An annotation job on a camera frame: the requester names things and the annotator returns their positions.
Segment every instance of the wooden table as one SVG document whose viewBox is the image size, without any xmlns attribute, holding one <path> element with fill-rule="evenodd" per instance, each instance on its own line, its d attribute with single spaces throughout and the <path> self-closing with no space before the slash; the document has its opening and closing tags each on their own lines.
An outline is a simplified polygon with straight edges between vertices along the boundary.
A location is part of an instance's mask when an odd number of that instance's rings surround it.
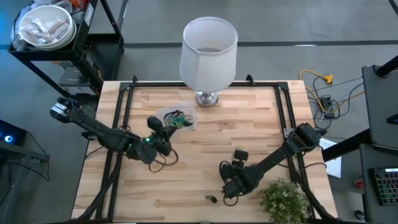
<svg viewBox="0 0 398 224">
<path fill-rule="evenodd" d="M 313 124 L 303 81 L 288 81 L 297 125 Z M 111 126 L 120 82 L 105 82 L 98 103 L 96 119 Z M 135 87 L 129 115 L 131 131 L 148 136 L 146 118 L 157 109 L 180 101 L 195 101 L 187 87 Z M 268 222 L 269 216 L 259 206 L 258 191 L 277 178 L 289 179 L 286 168 L 275 166 L 251 194 L 239 198 L 234 207 L 223 204 L 223 181 L 218 172 L 222 160 L 230 161 L 234 149 L 242 145 L 249 152 L 246 165 L 257 163 L 283 143 L 275 91 L 270 87 L 229 87 L 220 92 L 216 106 L 195 107 L 198 124 L 194 131 L 172 136 L 173 148 L 180 160 L 159 173 L 148 171 L 139 161 L 123 158 L 114 222 Z M 123 120 L 122 108 L 120 125 Z M 287 125 L 289 117 L 284 108 Z M 98 148 L 91 142 L 87 153 Z M 72 217 L 78 217 L 98 193 L 103 175 L 106 150 L 102 149 L 84 163 Z M 305 164 L 323 162 L 319 148 L 307 153 Z M 326 170 L 323 166 L 307 169 L 311 190 L 333 216 L 337 216 Z M 218 203 L 205 199 L 214 195 Z M 105 203 L 104 215 L 108 205 Z"/>
</svg>

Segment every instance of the lamp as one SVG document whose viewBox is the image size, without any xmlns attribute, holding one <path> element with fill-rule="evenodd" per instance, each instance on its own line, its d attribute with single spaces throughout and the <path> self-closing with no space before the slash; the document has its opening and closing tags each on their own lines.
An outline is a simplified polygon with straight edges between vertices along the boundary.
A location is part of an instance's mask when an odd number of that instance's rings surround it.
<svg viewBox="0 0 398 224">
<path fill-rule="evenodd" d="M 213 106 L 218 100 L 217 92 L 234 80 L 237 43 L 236 29 L 217 17 L 201 17 L 185 27 L 180 76 L 196 91 L 200 106 Z"/>
</svg>

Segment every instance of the concrete floor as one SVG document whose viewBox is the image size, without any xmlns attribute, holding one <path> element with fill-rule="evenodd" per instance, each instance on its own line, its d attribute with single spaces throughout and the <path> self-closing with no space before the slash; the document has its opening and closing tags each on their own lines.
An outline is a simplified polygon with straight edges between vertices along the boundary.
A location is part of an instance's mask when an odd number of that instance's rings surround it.
<svg viewBox="0 0 398 224">
<path fill-rule="evenodd" d="M 12 21 L 30 1 L 0 2 L 0 45 L 9 43 Z M 118 18 L 123 0 L 109 1 Z M 219 16 L 238 30 L 241 41 L 295 40 L 394 40 L 398 17 L 387 0 L 130 0 L 122 33 L 125 43 L 180 42 L 184 26 L 200 16 Z M 111 32 L 102 7 L 98 6 L 91 33 Z M 361 76 L 363 65 L 382 64 L 396 56 L 396 45 L 328 47 L 240 47 L 237 80 L 251 74 L 256 80 L 295 80 L 299 71 L 311 69 L 334 74 L 334 83 Z M 118 80 L 179 80 L 180 49 L 126 49 Z M 54 80 L 62 71 L 38 63 Z M 49 116 L 59 94 L 23 66 L 6 50 L 0 50 L 0 119 L 29 130 L 51 155 L 51 181 L 29 174 L 19 194 L 10 223 L 49 223 L 68 220 L 72 210 L 87 141 L 81 128 L 61 124 Z M 312 84 L 314 76 L 306 75 Z M 320 91 L 339 99 L 360 80 Z M 325 86 L 319 81 L 319 88 Z M 351 102 L 350 113 L 333 122 L 329 136 L 348 138 L 368 127 L 364 96 Z M 355 220 L 362 210 L 361 195 L 351 183 L 361 177 L 359 153 L 343 157 L 343 178 L 330 177 L 340 218 Z"/>
</svg>

